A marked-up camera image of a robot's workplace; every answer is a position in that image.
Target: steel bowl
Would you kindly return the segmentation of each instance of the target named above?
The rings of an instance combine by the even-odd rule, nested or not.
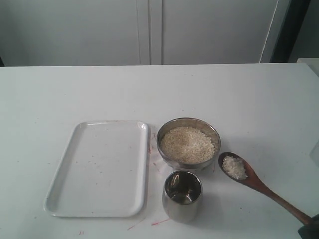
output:
[[[207,161],[204,161],[202,163],[195,163],[195,164],[187,164],[187,163],[180,163],[176,162],[173,159],[169,158],[167,155],[163,153],[163,151],[160,148],[161,140],[163,139],[164,135],[168,133],[171,129],[181,127],[181,126],[190,126],[196,129],[199,129],[202,131],[205,135],[210,137],[211,141],[215,144],[215,153],[214,155]],[[173,119],[167,123],[165,123],[158,132],[157,136],[157,145],[159,153],[161,154],[164,161],[172,168],[176,170],[186,170],[186,171],[200,171],[214,161],[216,156],[219,153],[220,147],[221,147],[221,140],[220,136],[217,133],[217,131],[208,123],[200,120],[200,119],[194,119],[194,118],[178,118]]]

